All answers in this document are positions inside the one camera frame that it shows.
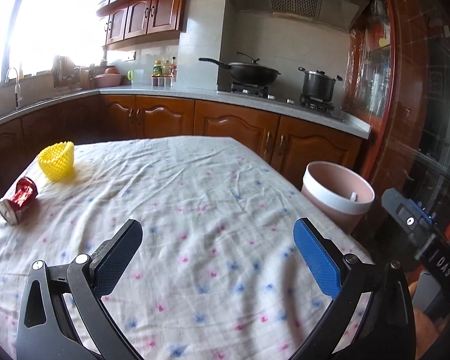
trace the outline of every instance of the countertop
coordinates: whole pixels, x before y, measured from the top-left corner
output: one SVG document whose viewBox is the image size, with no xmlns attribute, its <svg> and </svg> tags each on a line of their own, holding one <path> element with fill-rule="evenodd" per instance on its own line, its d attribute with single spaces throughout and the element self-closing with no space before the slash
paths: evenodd
<svg viewBox="0 0 450 360">
<path fill-rule="evenodd" d="M 343 111 L 339 111 L 338 118 L 311 111 L 298 105 L 291 105 L 277 100 L 254 98 L 244 94 L 234 94 L 229 92 L 196 88 L 157 88 L 152 86 L 139 86 L 133 88 L 132 86 L 100 88 L 75 92 L 51 100 L 39 101 L 33 105 L 21 108 L 0 117 L 0 125 L 14 119 L 15 117 L 29 114 L 30 112 L 48 107 L 49 105 L 63 103 L 68 100 L 79 99 L 80 97 L 91 95 L 149 95 L 215 101 L 218 103 L 242 105 L 244 107 L 250 107 L 264 111 L 275 112 L 276 114 L 280 115 L 296 117 L 297 119 L 321 124 L 323 126 L 334 128 L 336 130 L 340 130 L 364 139 L 368 139 L 371 131 L 370 125 Z"/>
</svg>

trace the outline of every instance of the bucket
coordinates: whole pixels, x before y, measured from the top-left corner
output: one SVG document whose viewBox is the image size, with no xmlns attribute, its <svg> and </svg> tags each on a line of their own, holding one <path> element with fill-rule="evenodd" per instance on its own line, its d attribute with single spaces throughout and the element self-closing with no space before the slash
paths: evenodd
<svg viewBox="0 0 450 360">
<path fill-rule="evenodd" d="M 350 169 L 325 161 L 310 162 L 302 193 L 345 233 L 350 234 L 375 199 L 371 185 Z"/>
</svg>

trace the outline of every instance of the pot handle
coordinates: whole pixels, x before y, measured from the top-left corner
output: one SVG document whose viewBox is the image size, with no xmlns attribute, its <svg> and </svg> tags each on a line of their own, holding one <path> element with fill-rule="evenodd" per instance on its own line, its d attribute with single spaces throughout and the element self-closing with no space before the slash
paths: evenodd
<svg viewBox="0 0 450 360">
<path fill-rule="evenodd" d="M 223 62 L 217 61 L 216 59 L 211 59 L 211 58 L 199 58 L 198 61 L 212 62 L 213 64 L 216 64 L 216 65 L 218 65 L 219 67 L 221 67 L 222 69 L 227 69 L 228 71 L 232 68 L 229 64 L 224 64 Z"/>
<path fill-rule="evenodd" d="M 237 51 L 236 53 L 237 53 L 237 54 L 240 54 L 241 56 L 247 56 L 248 58 L 250 58 L 250 59 L 252 60 L 252 63 L 253 63 L 253 64 L 255 64 L 255 63 L 257 63 L 258 61 L 260 61 L 260 58 L 253 59 L 252 57 L 250 57 L 249 55 L 245 54 L 244 52 Z"/>
</svg>

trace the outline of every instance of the crushed soda can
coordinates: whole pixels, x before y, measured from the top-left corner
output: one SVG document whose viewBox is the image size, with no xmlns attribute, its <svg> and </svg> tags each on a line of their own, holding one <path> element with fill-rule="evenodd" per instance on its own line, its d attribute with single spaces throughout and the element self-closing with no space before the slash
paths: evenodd
<svg viewBox="0 0 450 360">
<path fill-rule="evenodd" d="M 17 181 L 13 197 L 0 199 L 0 214 L 11 225 L 18 225 L 23 213 L 35 201 L 37 195 L 36 184 L 28 177 L 22 177 Z"/>
</svg>

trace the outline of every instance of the black frying pan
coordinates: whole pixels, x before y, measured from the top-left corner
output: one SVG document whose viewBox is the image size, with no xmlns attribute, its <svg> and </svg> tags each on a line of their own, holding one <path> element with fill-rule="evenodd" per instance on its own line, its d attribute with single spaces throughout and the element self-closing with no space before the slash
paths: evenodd
<svg viewBox="0 0 450 360">
<path fill-rule="evenodd" d="M 280 74 L 280 72 L 275 69 L 270 69 L 269 67 L 257 64 L 259 59 L 253 59 L 243 52 L 237 52 L 237 54 L 247 56 L 252 62 L 231 62 L 229 64 L 224 64 L 223 62 L 211 58 L 199 58 L 198 61 L 212 62 L 222 69 L 230 71 L 233 80 L 242 84 L 268 85 L 273 83 Z"/>
</svg>

